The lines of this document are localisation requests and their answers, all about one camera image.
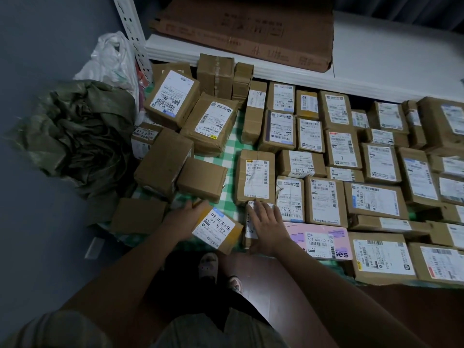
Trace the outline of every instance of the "white plastic bag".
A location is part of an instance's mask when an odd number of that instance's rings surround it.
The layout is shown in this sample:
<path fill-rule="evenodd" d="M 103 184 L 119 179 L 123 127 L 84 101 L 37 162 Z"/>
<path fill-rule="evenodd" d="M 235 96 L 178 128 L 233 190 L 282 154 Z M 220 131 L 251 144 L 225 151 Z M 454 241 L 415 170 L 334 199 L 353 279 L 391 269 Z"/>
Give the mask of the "white plastic bag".
<path fill-rule="evenodd" d="M 90 56 L 90 61 L 74 76 L 74 79 L 93 79 L 127 90 L 136 103 L 134 121 L 136 120 L 139 112 L 136 59 L 132 44 L 121 31 L 104 34 L 98 38 L 98 44 Z"/>

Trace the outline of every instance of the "pink package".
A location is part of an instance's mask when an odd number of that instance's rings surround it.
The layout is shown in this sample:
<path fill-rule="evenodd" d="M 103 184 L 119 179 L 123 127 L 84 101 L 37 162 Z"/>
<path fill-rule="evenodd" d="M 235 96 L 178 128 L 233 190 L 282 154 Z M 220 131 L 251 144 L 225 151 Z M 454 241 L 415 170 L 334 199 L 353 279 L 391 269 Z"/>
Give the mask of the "pink package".
<path fill-rule="evenodd" d="M 343 227 L 284 222 L 292 240 L 312 257 L 352 260 L 348 231 Z"/>

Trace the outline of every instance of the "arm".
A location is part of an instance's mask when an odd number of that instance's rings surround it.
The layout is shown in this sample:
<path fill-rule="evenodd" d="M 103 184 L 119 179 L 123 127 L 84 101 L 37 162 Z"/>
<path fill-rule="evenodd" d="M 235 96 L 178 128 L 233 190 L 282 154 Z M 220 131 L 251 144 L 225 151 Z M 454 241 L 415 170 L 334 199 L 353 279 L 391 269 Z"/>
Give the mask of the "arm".
<path fill-rule="evenodd" d="M 85 285 L 61 310 L 76 310 L 89 318 L 115 341 L 142 301 L 154 275 L 180 240 L 192 236 L 206 201 L 195 208 L 170 212 L 161 226 L 141 245 Z"/>
<path fill-rule="evenodd" d="M 258 241 L 250 252 L 276 257 L 340 347 L 426 347 L 388 311 L 305 253 L 288 235 L 278 207 L 247 206 Z"/>

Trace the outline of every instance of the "hand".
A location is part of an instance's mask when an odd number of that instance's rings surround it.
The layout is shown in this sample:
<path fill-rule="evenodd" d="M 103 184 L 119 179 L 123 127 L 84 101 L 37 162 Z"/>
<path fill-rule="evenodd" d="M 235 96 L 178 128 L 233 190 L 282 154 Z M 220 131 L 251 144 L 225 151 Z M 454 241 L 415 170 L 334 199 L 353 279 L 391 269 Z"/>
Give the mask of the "hand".
<path fill-rule="evenodd" d="M 192 231 L 209 203 L 203 200 L 200 204 L 193 207 L 192 201 L 187 200 L 182 209 L 172 210 L 166 215 L 159 229 L 169 234 L 176 242 L 187 240 L 192 237 Z"/>
<path fill-rule="evenodd" d="M 292 242 L 276 205 L 272 210 L 267 203 L 255 201 L 256 210 L 249 204 L 246 209 L 258 235 L 258 240 L 250 247 L 251 254 L 260 253 L 275 257 L 279 247 L 287 244 L 288 240 Z"/>

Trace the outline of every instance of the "foot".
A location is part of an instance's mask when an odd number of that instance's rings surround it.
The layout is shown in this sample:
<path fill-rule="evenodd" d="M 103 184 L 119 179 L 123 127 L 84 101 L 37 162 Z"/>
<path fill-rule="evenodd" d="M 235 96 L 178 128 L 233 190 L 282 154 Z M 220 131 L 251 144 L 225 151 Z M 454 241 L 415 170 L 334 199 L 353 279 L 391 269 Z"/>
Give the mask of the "foot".
<path fill-rule="evenodd" d="M 214 283 L 218 280 L 219 260 L 218 256 L 214 253 L 206 253 L 198 264 L 198 277 L 210 277 L 214 279 Z"/>
<path fill-rule="evenodd" d="M 227 288 L 240 294 L 243 293 L 242 281 L 237 276 L 229 277 L 227 280 Z"/>

